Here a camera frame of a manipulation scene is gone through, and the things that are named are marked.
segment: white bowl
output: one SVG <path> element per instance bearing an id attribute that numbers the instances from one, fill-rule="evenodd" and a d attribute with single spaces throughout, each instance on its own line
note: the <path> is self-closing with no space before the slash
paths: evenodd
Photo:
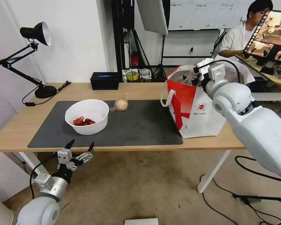
<path id="1" fill-rule="evenodd" d="M 65 114 L 66 122 L 82 135 L 92 135 L 102 131 L 108 121 L 109 106 L 101 100 L 88 99 L 72 105 Z M 95 123 L 87 126 L 76 126 L 74 120 L 83 116 L 93 120 Z"/>

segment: black desk mat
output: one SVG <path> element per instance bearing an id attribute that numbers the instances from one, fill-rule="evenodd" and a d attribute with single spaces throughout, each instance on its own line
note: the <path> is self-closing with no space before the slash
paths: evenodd
<path id="1" fill-rule="evenodd" d="M 105 102 L 114 105 L 114 101 Z M 61 148 L 74 138 L 73 147 L 88 147 L 93 141 L 97 147 L 182 144 L 169 109 L 159 100 L 128 101 L 126 111 L 109 112 L 105 129 L 88 136 L 76 133 L 65 121 L 66 110 L 74 103 L 57 102 L 28 148 Z"/>

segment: red and white bag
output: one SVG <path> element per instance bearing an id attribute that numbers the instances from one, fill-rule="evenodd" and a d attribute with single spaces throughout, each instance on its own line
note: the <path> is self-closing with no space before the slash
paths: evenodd
<path id="1" fill-rule="evenodd" d="M 226 119 L 213 108 L 212 100 L 203 88 L 176 82 L 180 77 L 177 72 L 193 72 L 193 68 L 193 65 L 179 66 L 168 76 L 161 91 L 160 102 L 163 107 L 169 107 L 183 138 L 217 136 Z M 164 104 L 162 99 L 166 83 L 168 98 Z"/>

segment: wooden table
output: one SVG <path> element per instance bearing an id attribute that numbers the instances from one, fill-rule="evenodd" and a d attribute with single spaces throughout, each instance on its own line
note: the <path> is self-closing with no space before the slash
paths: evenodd
<path id="1" fill-rule="evenodd" d="M 50 84 L 60 87 L 62 84 Z M 34 168 L 39 160 L 33 152 L 55 152 L 57 148 L 28 148 L 34 137 L 57 101 L 80 101 L 85 99 L 116 100 L 128 94 L 130 100 L 160 99 L 163 83 L 121 83 L 119 90 L 93 91 L 90 83 L 73 83 L 63 89 L 58 95 L 45 104 L 35 107 L 24 107 L 0 132 L 0 152 L 19 152 L 26 162 Z M 43 99 L 32 99 L 40 103 Z M 154 145 L 154 146 L 120 146 L 120 147 L 95 147 L 95 151 L 177 151 L 177 150 L 221 150 L 215 165 L 198 186 L 203 192 L 216 171 L 222 165 L 231 150 L 245 149 L 233 134 L 231 126 L 226 123 L 216 137 L 199 137 L 183 139 L 182 145 Z M 87 148 L 73 147 L 74 152 L 84 152 Z M 48 173 L 40 166 L 36 173 Z"/>
<path id="2" fill-rule="evenodd" d="M 281 79 L 278 79 L 278 77 L 266 74 L 266 73 L 262 73 L 260 72 L 262 69 L 262 66 L 257 65 L 257 59 L 254 59 L 252 56 L 250 56 L 249 58 L 242 58 L 238 55 L 236 55 L 236 57 L 244 63 L 244 65 L 247 65 L 249 67 L 251 67 L 252 69 L 254 69 L 256 72 L 260 73 L 262 75 L 262 77 L 270 80 L 271 82 L 275 83 L 275 84 L 279 84 L 281 85 Z"/>
<path id="3" fill-rule="evenodd" d="M 260 72 L 262 69 L 262 66 L 257 65 L 257 60 L 254 59 L 252 56 L 250 56 L 249 58 L 242 58 L 242 57 L 236 55 L 236 58 L 238 58 L 241 63 L 243 63 L 249 69 L 251 69 L 252 73 L 253 73 L 253 71 L 255 71 L 259 74 L 260 77 L 262 77 L 265 80 L 270 81 L 272 84 L 281 85 L 281 80 L 278 79 L 277 77 Z M 281 101 L 281 92 L 252 93 L 252 96 L 257 101 Z"/>

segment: lamp shade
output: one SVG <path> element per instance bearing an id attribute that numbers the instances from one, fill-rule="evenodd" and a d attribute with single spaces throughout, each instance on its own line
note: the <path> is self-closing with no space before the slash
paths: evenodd
<path id="1" fill-rule="evenodd" d="M 22 27 L 20 33 L 24 38 L 37 39 L 40 43 L 50 46 L 51 36 L 49 28 L 45 22 L 40 22 L 34 28 Z"/>

